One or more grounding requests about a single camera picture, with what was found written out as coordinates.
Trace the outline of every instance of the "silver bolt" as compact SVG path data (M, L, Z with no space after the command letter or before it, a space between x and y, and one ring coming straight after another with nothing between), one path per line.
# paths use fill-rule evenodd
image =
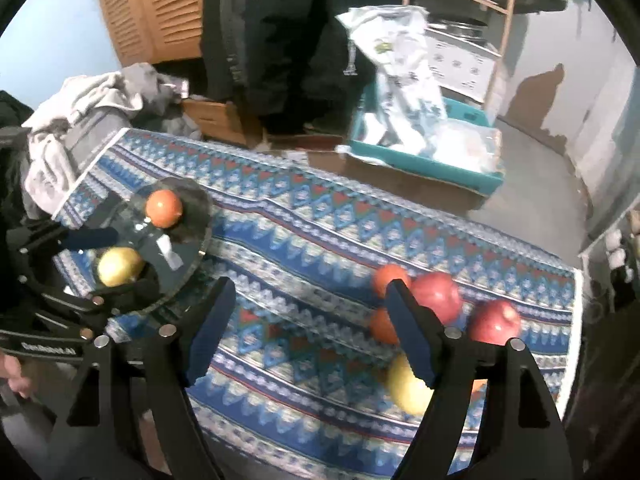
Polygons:
M462 332L460 332L459 328L447 326L446 329L444 329L444 335L449 339L460 339L462 337Z
M158 330L158 333L162 337L171 337L176 332L178 332L178 329L175 327L175 325L162 325L160 327L160 330Z
M102 335L99 335L97 338L95 338L94 345L96 348L104 348L109 344L109 341L110 341L109 336L102 334Z
M517 337L509 341L509 344L511 345L511 348L517 352L522 352L527 347L522 339L518 339Z
M80 337L85 341L89 341L89 339L94 338L94 331L90 328L81 328L80 329Z

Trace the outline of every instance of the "white box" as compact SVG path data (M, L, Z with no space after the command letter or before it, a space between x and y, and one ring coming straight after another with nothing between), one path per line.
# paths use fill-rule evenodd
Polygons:
M500 54L438 30L426 30L429 67L440 86L484 103Z

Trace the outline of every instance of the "human hand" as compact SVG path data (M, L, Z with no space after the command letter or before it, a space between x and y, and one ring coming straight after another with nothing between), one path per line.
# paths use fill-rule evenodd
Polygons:
M23 373L22 365L16 357L0 351L0 378L9 379L11 390L26 399L33 391L33 381L24 377Z

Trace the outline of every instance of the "teal box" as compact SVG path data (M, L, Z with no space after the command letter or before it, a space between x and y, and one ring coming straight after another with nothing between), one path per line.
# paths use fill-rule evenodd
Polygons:
M351 153L360 156L370 156L386 162L388 165L398 170L415 173L428 178L435 178L444 182L451 182L469 189L473 189L485 196L491 195L504 181L504 174L500 171L496 173L476 173L475 171L463 170L449 164L443 164L437 160L425 158L423 156L410 155L408 153L396 152L383 146L373 146L357 140L362 132L362 118L366 110L374 106L374 93L372 87L365 90L363 95L364 106L356 112L351 124L349 135L349 145ZM455 101L454 99L443 99L447 109L447 115L451 119L458 119L479 126L490 126L486 115L482 110L478 110L467 104Z

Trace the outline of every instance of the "gray floor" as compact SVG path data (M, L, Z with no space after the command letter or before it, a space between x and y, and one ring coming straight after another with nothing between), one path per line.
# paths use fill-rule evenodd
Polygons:
M504 184L469 218L530 242L580 267L586 200L562 156L497 121L502 132Z

